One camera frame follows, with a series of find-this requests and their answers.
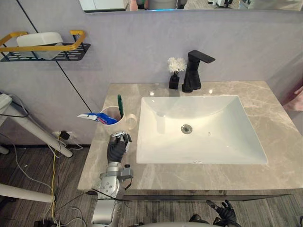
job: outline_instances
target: faucet handle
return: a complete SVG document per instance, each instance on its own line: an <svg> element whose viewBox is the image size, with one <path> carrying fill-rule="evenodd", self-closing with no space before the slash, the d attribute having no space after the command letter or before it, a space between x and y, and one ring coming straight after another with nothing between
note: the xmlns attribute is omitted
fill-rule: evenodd
<svg viewBox="0 0 303 227"><path fill-rule="evenodd" d="M215 58L212 58L211 56L208 56L207 54L202 53L200 51L193 50L191 52L188 52L188 60L194 61L194 62L203 61L203 62L209 64L209 63L213 62L215 60Z"/></svg>

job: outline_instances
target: sink drain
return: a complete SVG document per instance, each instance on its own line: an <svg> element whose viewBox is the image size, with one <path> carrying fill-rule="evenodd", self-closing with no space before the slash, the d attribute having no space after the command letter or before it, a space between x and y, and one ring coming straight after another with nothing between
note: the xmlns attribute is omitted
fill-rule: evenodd
<svg viewBox="0 0 303 227"><path fill-rule="evenodd" d="M184 134L191 134L192 131L193 131L193 128L189 125L189 124L183 124L181 126L181 131L184 133Z"/></svg>

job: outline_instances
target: marble countertop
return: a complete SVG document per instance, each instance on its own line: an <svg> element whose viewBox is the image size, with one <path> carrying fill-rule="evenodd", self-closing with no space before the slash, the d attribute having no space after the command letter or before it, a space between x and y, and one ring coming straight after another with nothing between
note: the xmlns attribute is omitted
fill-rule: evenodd
<svg viewBox="0 0 303 227"><path fill-rule="evenodd" d="M266 82L207 82L200 90L183 93L168 84L111 84L104 106L123 98L125 114L139 120L141 98L150 96L238 95L268 158L265 165L137 164L138 125L129 133L133 143L123 164L134 170L132 190L275 190L303 188L303 137ZM107 166L107 143L102 124L94 139L79 181L79 190L99 185Z"/></svg>

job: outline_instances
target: gray wall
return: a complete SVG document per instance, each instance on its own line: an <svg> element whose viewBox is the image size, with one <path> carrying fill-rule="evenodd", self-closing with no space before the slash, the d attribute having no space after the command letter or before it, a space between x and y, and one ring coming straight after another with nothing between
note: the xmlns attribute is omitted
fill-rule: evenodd
<svg viewBox="0 0 303 227"><path fill-rule="evenodd" d="M201 81L265 80L282 103L303 83L303 15L288 11L214 10L85 14L77 0L20 0L39 32L88 33L83 60L60 62L93 111L102 108L109 83L167 82L166 61L193 49L216 58L200 64ZM0 36L33 32L15 1L0 3ZM88 111L54 62L0 63L0 90L20 95L49 131L75 131L90 143L95 123L75 118ZM290 113L303 131L303 113ZM16 143L39 143L6 122L0 130Z"/></svg>

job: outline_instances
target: bathroom sink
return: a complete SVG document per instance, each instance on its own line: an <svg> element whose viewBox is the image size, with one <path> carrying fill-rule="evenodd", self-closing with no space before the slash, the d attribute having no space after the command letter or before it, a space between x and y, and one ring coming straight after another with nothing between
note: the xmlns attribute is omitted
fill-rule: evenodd
<svg viewBox="0 0 303 227"><path fill-rule="evenodd" d="M266 164L238 96L143 97L137 163Z"/></svg>

